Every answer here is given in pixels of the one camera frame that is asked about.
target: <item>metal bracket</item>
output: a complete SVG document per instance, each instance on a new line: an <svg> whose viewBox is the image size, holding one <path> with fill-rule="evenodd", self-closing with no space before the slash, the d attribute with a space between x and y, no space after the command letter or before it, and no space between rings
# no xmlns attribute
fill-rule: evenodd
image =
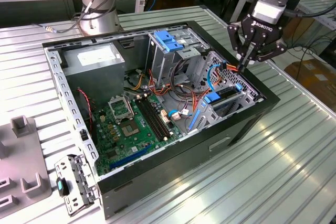
<svg viewBox="0 0 336 224"><path fill-rule="evenodd" d="M55 169L57 177L65 179L69 188L64 201L70 216L90 207L99 198L96 182L84 155L68 155L55 164Z"/></svg>

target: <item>motherboard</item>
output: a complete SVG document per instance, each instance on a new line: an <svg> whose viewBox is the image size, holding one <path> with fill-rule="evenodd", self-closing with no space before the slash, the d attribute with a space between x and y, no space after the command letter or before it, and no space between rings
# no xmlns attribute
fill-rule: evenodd
<svg viewBox="0 0 336 224"><path fill-rule="evenodd" d="M126 115L130 110L134 116L121 120L119 116ZM161 103L155 95L150 95L126 103L119 99L93 113L97 129L99 159L96 168L99 176L182 137L173 122L163 121L161 111L164 111Z"/></svg>

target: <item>red wire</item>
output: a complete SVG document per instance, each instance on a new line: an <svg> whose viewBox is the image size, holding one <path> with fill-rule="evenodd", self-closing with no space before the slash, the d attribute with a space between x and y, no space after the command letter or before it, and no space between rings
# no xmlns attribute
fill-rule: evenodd
<svg viewBox="0 0 336 224"><path fill-rule="evenodd" d="M91 112L90 101L89 101L88 96L84 93L84 91L82 91L81 89L78 89L78 91L79 91L82 95L84 95L85 100L86 100L86 102L87 102L87 104L88 104L88 107L89 107L89 116L90 116L90 134L91 134L91 132L92 132L92 124L93 124L93 122L92 122L92 112Z"/></svg>

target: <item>metal chassis frame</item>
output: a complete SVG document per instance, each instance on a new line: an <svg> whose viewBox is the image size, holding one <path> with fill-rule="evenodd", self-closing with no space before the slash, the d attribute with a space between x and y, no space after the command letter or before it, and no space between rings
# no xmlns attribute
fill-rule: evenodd
<svg viewBox="0 0 336 224"><path fill-rule="evenodd" d="M72 119L72 122L74 124L73 126L75 128L75 131L77 132L77 137L75 137L75 141L77 141L78 144L84 145L86 147L83 149L83 152L86 156L92 157L93 162L98 158L98 156L95 155L95 153L97 153L97 150L95 149L94 145L92 146L93 142L91 139L82 141L82 139L80 138L79 131L82 129L85 129L87 131L87 129L84 122L81 122L82 118L80 113L77 113L76 115L71 114L71 108L74 108L75 110L77 109L77 111L79 110L76 103L70 104L68 102L69 100L74 101L74 98L69 88L66 86L67 82L65 76L62 73L59 63L56 62L57 58L55 57L56 54L54 51L56 51L58 48L66 46L65 44L75 46L78 44L87 45L92 43L91 39L95 39L97 42L107 42L107 39L115 39L125 33L128 36L133 33L142 34L141 32L137 33L137 31L151 31L151 29L157 30L160 28L169 27L173 29L174 27L179 27L183 25L192 28L192 30L196 32L199 36L201 36L206 41L206 43L210 44L211 47L219 55L225 56L225 58L233 64L238 64L238 60L234 56L232 56L222 45L220 45L211 35L209 35L200 25L198 25L194 21L164 26L155 26L147 29L142 28L134 30L132 33L126 31L123 33L90 36L86 38L75 38L66 41L49 42L43 44L45 53L47 55L49 67L54 73L53 80L59 77L63 78L62 80L59 79L57 82L55 82L54 80L54 82L55 86L58 89L57 91L59 94L59 98L63 99L66 104L70 105L65 111L67 112L67 115L70 116L70 118ZM131 166L120 167L115 170L115 173L112 176L111 174L109 174L109 176L105 176L104 178L100 177L100 180L98 180L97 184L101 192L106 219L111 217L118 211L121 211L128 205L168 184L175 178L183 175L188 170L195 168L199 164L207 161L210 157L221 152L227 146L237 143L247 134L248 130L252 128L263 115L271 111L271 109L280 101L280 99L249 70L246 70L243 74L241 74L241 76L246 79L255 90L258 90L259 93L262 94L264 100L250 108L247 108L244 113L234 114L225 121L217 123L210 128L204 129L201 132L192 132L188 137L182 138L180 141L170 145L169 147L167 146L164 151L153 152L151 153L151 155L147 155L148 157L146 157L146 159L142 160L141 162L134 161ZM60 91L66 92L65 90L67 89L67 94L64 93L65 95L60 95ZM228 137L230 132L232 132L233 130L235 132L230 137ZM217 148L216 151L212 150L210 152L209 146L216 145L217 142L222 141L222 138L226 133L228 137L227 141L221 142L221 144L218 145L221 148ZM207 147L209 148L209 153L205 154L205 150ZM192 156L195 156L195 152L197 153L200 151L204 153L203 156L198 156L198 158L190 158L190 154ZM166 166L168 164L175 164L173 174L167 171ZM146 190L139 190L140 187L138 183L141 181L143 182L143 180L148 177L150 178L153 173L161 178L160 181L151 181L151 183L154 184L152 184L150 188L146 188ZM135 192L134 190L137 192L137 194L130 195L130 193ZM118 199L120 206L115 206L113 204L114 202L112 198Z"/></svg>

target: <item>blue pcie slot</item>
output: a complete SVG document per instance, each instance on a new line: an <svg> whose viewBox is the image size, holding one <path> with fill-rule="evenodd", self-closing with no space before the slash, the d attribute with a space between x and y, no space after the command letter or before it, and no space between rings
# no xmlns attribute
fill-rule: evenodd
<svg viewBox="0 0 336 224"><path fill-rule="evenodd" d="M191 130L192 127L194 126L194 124L195 124L195 122L196 122L196 119L198 118L200 112L201 112L200 110L197 110L197 112L196 112L196 114L195 114L195 116L194 116L194 118L193 118L191 124L189 125L189 130Z"/></svg>
<svg viewBox="0 0 336 224"><path fill-rule="evenodd" d="M115 163L110 164L110 169L114 169L114 168L117 168L119 166L122 166L122 165L124 165L124 164L126 164L126 163L144 155L151 146L152 145L150 144L149 146L145 147L144 149L142 149L142 150L140 150L140 151L138 151L138 152L136 152L136 153L134 153L134 154L132 154L128 157L125 157L125 158L123 158L119 161L116 161Z"/></svg>

